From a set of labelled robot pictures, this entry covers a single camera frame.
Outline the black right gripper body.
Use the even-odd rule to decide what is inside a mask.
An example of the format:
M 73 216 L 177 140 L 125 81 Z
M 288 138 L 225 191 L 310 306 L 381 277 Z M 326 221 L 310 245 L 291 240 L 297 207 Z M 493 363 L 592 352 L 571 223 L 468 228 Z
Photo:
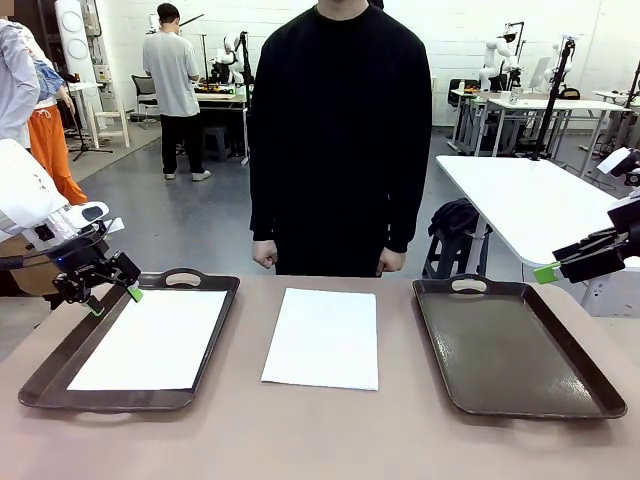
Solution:
M 639 198 L 625 197 L 608 212 L 612 223 L 607 257 L 626 260 L 639 256 Z

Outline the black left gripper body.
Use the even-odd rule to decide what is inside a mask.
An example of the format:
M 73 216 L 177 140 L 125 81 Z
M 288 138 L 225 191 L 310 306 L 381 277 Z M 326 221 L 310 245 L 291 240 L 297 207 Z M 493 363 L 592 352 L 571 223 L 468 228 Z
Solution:
M 107 273 L 110 259 L 106 256 L 107 230 L 105 223 L 92 223 L 77 237 L 52 248 L 49 260 L 60 271 L 55 279 L 84 280 L 91 289 L 104 283 L 112 284 Z

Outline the person's right hand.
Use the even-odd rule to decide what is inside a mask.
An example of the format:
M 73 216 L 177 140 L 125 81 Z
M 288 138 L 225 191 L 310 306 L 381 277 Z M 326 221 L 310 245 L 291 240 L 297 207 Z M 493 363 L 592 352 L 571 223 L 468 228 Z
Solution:
M 252 258 L 255 263 L 269 270 L 278 261 L 278 251 L 273 240 L 254 241 L 252 243 Z

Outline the person's left hand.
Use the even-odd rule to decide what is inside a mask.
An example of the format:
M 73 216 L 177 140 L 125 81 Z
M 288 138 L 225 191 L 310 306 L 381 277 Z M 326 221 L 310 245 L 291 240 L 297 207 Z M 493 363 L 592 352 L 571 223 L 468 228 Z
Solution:
M 381 276 L 384 273 L 398 272 L 404 267 L 405 261 L 405 253 L 399 253 L 389 250 L 388 248 L 384 248 L 379 258 L 377 275 Z

